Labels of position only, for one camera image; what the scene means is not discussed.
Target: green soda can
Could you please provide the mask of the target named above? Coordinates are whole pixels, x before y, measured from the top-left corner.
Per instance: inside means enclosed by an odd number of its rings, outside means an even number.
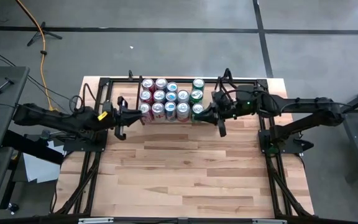
[[[204,80],[200,79],[200,78],[196,78],[193,81],[193,89],[192,90],[201,90],[204,91],[204,86],[205,86],[205,82]]]
[[[201,121],[197,121],[194,119],[194,116],[196,114],[199,114],[201,113],[202,111],[204,110],[204,106],[201,104],[201,103],[196,103],[193,108],[191,109],[191,122],[193,123],[198,123],[198,122],[201,122]]]
[[[190,94],[190,106],[203,101],[203,92],[201,90],[193,90]]]

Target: wooden table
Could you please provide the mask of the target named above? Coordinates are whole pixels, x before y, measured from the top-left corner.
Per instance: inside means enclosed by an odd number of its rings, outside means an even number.
[[[99,78],[84,77],[83,84],[88,83],[96,94]],[[287,97],[283,79],[268,79],[268,86],[270,93]],[[206,85],[205,105],[210,102],[213,87]],[[179,84],[179,89],[190,90],[191,84]],[[114,106],[120,95],[134,109],[137,84],[114,84]],[[85,101],[94,105],[90,94]],[[291,121],[290,114],[275,118],[277,124]],[[92,216],[272,218],[266,163],[257,140],[258,117],[226,120],[226,128],[227,136],[220,138],[212,124],[143,126],[137,121],[124,129],[126,141],[116,139],[110,131],[99,167]],[[83,152],[74,152],[62,165],[56,210],[77,187],[83,156]],[[289,189],[313,213],[300,159],[285,154],[283,164]],[[87,193],[85,190],[82,207]],[[284,211],[281,191],[278,196]]]

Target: white paper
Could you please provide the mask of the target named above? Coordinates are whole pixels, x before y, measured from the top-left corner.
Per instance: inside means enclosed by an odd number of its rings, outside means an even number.
[[[48,147],[64,154],[63,146],[55,147],[53,141],[48,142]],[[60,173],[60,165],[42,159],[38,159],[35,156],[31,156],[28,154],[23,155],[25,171],[27,173],[28,181],[33,181],[37,179],[37,183],[42,183],[58,179]]]

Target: orange cable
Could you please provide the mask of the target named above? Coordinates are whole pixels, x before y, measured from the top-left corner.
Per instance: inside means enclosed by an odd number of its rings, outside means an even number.
[[[29,12],[29,10],[23,5],[23,3],[21,3],[20,0],[16,0],[16,1],[22,6],[22,8],[26,11],[26,13],[28,13],[28,15],[31,17],[31,19],[34,21],[35,25],[37,26],[37,28],[38,28],[39,32],[41,33],[41,36],[42,36],[42,43],[43,43],[42,50],[45,51],[45,49],[46,49],[46,41],[45,41],[44,32],[42,32],[42,29],[39,26],[38,22],[35,20],[34,16],[32,16],[32,14]],[[48,93],[48,89],[47,89],[47,84],[46,84],[45,78],[44,78],[44,61],[45,61],[45,54],[42,54],[41,66],[40,66],[41,78],[42,78],[42,83],[44,84],[45,94],[47,95],[48,104],[49,104],[49,110],[53,111],[53,110],[57,110],[57,109],[53,108],[52,104],[50,102],[49,93]]]

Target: gray floor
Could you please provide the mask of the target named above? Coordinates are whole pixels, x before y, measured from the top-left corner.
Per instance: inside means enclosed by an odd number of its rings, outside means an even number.
[[[38,21],[50,26],[251,28],[251,0],[51,0],[23,1]],[[266,29],[358,29],[358,0],[260,0]],[[1,26],[31,26],[14,1],[0,0]],[[30,67],[39,78],[41,42],[25,44],[33,32],[0,31],[0,54]],[[78,93],[85,75],[222,75],[266,77],[257,34],[59,33],[47,39],[48,87],[66,96]],[[358,35],[267,35],[273,75],[284,78],[289,97],[328,96],[347,102],[358,92]],[[67,102],[55,98],[67,109]],[[26,85],[21,103],[47,107],[45,96]],[[18,133],[42,127],[11,126]],[[342,126],[305,132],[315,147],[305,154],[306,175],[317,215],[358,221],[358,183],[344,176],[358,163]],[[48,212],[53,184],[22,186],[14,200],[16,217]],[[0,218],[10,217],[0,212]]]

